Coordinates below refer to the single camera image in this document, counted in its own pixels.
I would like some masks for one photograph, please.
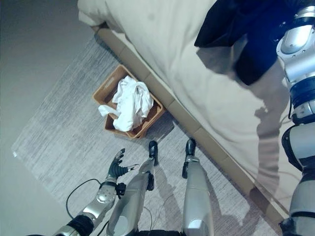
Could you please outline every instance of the silver robot leg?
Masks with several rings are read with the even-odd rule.
[[[186,236],[213,236],[210,193],[204,170],[194,156],[195,146],[195,140],[188,140],[182,174],[187,178],[182,231]]]
[[[138,222],[143,210],[146,190],[154,189],[153,166],[158,163],[158,144],[149,143],[149,158],[139,169],[139,173],[126,187],[125,194],[117,202],[109,219],[108,236],[131,236],[138,231]]]

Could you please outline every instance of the gray floor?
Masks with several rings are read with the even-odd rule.
[[[92,35],[75,0],[1,3],[0,235],[50,235],[68,220],[11,145]]]

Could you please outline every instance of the gray rug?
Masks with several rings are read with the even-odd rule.
[[[94,177],[104,180],[112,158],[121,148],[126,148],[124,165],[141,164],[148,156],[149,141],[154,139],[159,147],[156,188],[147,192],[145,206],[152,213],[154,229],[180,231],[186,187],[181,171],[189,134],[168,112],[141,140],[104,131],[104,119],[92,93],[119,63],[99,38],[91,39],[47,95],[12,151],[64,205],[68,194],[83,181]],[[216,236],[277,235],[258,207],[242,196],[201,148],[197,148],[196,156],[208,173]],[[119,182],[127,183],[135,174],[131,172]],[[70,212],[78,213],[97,188],[91,182],[78,189],[69,201]],[[139,229],[148,230],[150,222],[149,212],[144,209]]]

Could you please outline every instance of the white towel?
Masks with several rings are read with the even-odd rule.
[[[113,125],[115,129],[123,132],[141,125],[153,107],[153,99],[147,86],[143,82],[135,81],[130,76],[119,81],[113,102],[117,103],[116,110],[107,105],[99,106],[98,110],[103,117],[108,113],[118,116]]]

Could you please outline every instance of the mattress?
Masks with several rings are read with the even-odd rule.
[[[289,164],[282,134],[289,94],[276,62],[260,80],[244,85],[233,71],[246,37],[233,47],[194,47],[213,0],[79,0],[79,19],[104,21],[126,34],[142,59],[223,149],[274,200],[289,209],[301,173]]]

